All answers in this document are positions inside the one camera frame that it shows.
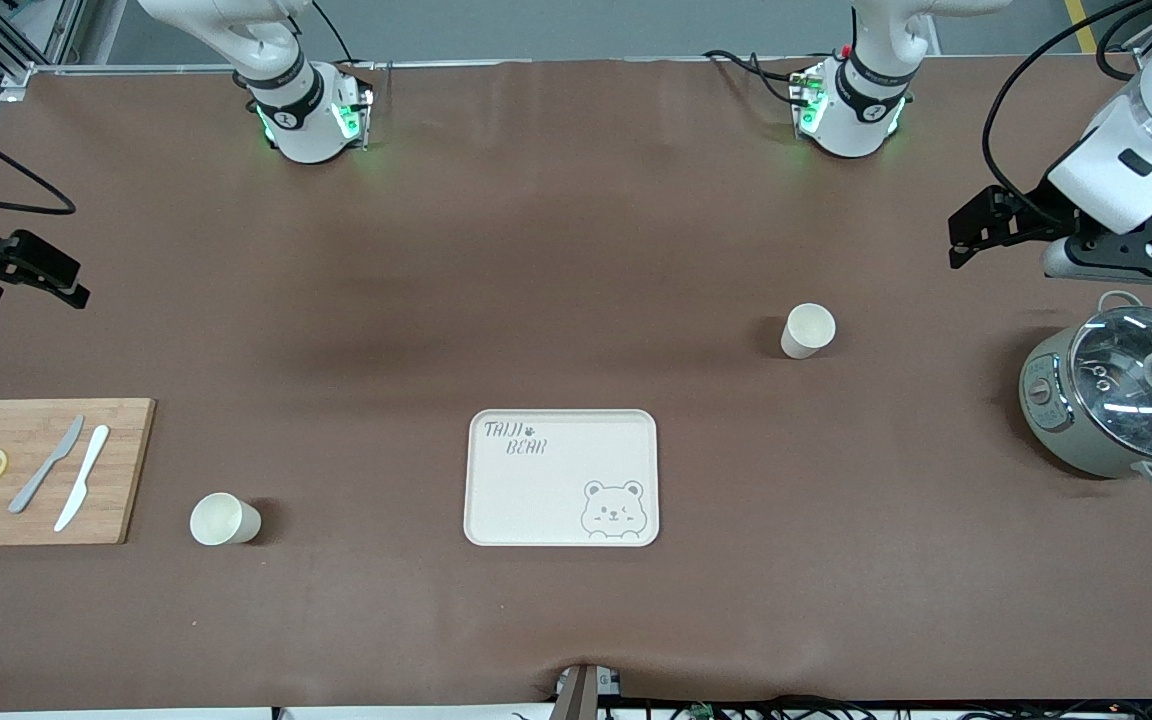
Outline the beige bear print tray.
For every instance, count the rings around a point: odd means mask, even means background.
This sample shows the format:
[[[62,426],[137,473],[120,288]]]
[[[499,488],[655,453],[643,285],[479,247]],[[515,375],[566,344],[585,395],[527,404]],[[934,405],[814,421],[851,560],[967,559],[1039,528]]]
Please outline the beige bear print tray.
[[[468,425],[463,533],[480,547],[641,548],[660,530],[641,409],[488,409]]]

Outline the grey-green electric cooking pot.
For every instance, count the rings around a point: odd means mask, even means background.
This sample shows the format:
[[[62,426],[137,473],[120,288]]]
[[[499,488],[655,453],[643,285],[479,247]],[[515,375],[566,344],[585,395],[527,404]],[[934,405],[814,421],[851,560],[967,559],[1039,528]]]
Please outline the grey-green electric cooking pot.
[[[1052,334],[1026,356],[1018,397],[1028,427],[1051,454],[1076,470],[1102,479],[1139,477],[1152,484],[1152,457],[1135,454],[1102,432],[1079,406],[1070,373],[1076,332],[1112,306],[1149,306],[1134,293],[1102,293],[1096,311],[1079,325]]]

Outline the grey plastic knife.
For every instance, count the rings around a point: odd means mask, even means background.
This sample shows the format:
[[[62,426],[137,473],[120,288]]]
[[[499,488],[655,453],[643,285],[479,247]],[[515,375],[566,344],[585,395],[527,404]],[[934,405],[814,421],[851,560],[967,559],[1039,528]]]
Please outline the grey plastic knife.
[[[22,511],[28,509],[31,505],[33,498],[37,495],[38,488],[41,488],[41,484],[45,483],[50,471],[54,469],[61,460],[69,455],[73,447],[76,446],[78,438],[81,435],[82,429],[84,427],[84,415],[77,415],[74,420],[71,420],[70,427],[67,430],[63,437],[61,437],[54,450],[51,452],[41,467],[38,468],[36,473],[20,488],[17,495],[13,498],[8,505],[8,511],[13,515],[22,514]]]

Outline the bamboo cutting board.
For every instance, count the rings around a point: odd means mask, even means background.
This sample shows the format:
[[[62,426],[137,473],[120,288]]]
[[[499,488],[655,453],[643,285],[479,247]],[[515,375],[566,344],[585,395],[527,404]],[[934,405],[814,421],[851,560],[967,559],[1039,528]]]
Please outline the bamboo cutting board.
[[[0,448],[9,467],[0,477],[0,546],[120,544],[126,541],[134,498],[154,424],[152,397],[32,397],[0,400]],[[13,515],[8,505],[84,415],[84,427],[69,455],[50,471],[28,509]],[[88,498],[63,532],[52,530],[81,469],[97,425],[111,429],[88,480]]]

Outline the white plastic knife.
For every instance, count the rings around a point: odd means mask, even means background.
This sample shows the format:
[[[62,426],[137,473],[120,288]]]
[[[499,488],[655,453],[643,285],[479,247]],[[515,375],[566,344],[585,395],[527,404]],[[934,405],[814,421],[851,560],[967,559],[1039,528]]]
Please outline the white plastic knife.
[[[90,491],[88,488],[88,480],[90,480],[90,475],[96,462],[99,460],[106,442],[108,442],[109,433],[111,429],[108,425],[97,425],[93,429],[67,502],[65,502],[63,510],[60,511],[54,526],[52,526],[55,533],[63,532],[70,525],[71,521],[76,518],[77,511],[81,510],[83,502],[86,501],[88,491]]]

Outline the brown table cover mat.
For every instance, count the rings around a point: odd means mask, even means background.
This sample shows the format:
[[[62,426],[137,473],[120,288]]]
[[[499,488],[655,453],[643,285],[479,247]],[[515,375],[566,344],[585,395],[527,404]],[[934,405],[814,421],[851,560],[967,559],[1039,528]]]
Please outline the brown table cover mat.
[[[947,264],[1011,58],[929,61],[881,154],[794,141],[703,63],[397,69],[369,150],[262,141],[223,74],[44,76],[0,149],[71,217],[86,310],[10,288],[0,397],[156,397],[127,541],[0,548],[0,711],[1152,700],[1152,486],[1069,473],[1016,402],[1102,287],[1039,243]],[[780,338],[799,304],[836,338]],[[480,547],[468,425],[641,409],[641,548]],[[211,493],[262,515],[204,546]]]

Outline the aluminium frame profile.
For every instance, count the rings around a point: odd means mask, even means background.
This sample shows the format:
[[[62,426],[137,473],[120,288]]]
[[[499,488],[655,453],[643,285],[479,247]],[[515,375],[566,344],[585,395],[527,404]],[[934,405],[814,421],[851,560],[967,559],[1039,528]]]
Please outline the aluminium frame profile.
[[[129,0],[0,0],[0,86],[26,71],[106,65]]]

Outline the grey table edge bracket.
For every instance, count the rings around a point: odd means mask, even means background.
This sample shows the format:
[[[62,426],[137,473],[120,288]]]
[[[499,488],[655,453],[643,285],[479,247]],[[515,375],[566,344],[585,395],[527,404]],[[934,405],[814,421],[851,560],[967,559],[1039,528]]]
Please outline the grey table edge bracket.
[[[558,676],[550,720],[617,720],[614,706],[621,698],[620,670],[586,664],[570,666]]]

